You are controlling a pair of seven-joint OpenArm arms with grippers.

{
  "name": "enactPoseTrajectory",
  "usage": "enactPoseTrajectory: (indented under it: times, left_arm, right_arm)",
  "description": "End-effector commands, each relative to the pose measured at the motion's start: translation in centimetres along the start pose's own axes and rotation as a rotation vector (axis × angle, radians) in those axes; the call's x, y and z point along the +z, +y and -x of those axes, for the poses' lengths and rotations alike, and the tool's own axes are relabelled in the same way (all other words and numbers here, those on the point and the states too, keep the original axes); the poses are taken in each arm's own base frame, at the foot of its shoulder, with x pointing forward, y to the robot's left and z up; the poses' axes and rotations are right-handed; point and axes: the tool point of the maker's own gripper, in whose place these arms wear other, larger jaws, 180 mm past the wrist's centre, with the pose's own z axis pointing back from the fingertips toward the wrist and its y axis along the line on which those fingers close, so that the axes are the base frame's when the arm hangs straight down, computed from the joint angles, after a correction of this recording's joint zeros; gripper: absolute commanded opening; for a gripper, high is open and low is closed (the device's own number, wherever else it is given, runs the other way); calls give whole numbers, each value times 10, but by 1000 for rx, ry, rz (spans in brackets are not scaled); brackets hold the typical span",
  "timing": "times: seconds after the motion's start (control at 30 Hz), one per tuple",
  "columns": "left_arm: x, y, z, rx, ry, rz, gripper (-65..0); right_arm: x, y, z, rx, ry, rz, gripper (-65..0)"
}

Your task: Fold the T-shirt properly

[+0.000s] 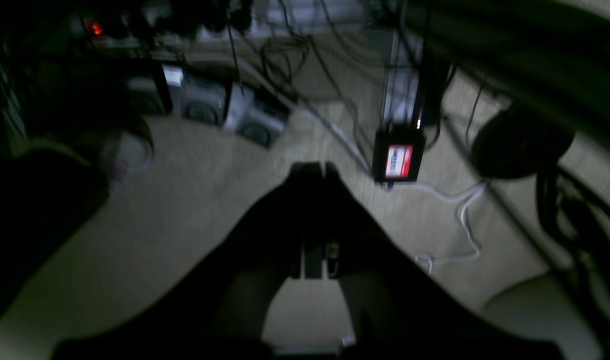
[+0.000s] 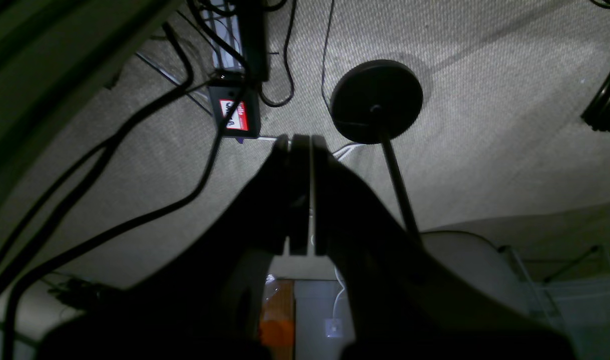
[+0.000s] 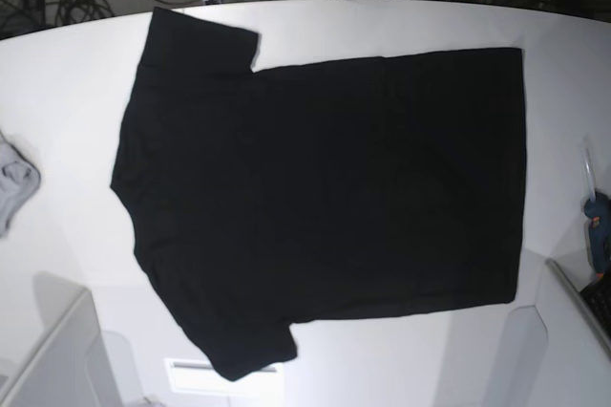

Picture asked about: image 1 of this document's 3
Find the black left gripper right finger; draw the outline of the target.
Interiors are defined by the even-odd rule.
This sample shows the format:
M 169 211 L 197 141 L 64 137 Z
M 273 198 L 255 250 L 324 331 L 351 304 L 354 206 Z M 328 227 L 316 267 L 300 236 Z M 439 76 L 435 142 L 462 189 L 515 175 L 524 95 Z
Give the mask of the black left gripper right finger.
M 561 360 L 553 342 L 512 335 L 461 305 L 413 262 L 324 164 L 323 209 L 338 244 L 333 275 L 356 344 L 343 360 Z

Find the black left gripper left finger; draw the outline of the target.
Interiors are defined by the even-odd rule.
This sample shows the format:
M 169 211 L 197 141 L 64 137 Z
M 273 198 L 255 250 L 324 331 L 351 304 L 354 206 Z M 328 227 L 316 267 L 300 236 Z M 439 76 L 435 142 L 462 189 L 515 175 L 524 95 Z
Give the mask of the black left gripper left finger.
M 61 342 L 57 360 L 254 360 L 273 352 L 261 337 L 275 294 L 293 273 L 315 189 L 315 164 L 250 207 L 216 248 L 151 307 L 88 338 Z

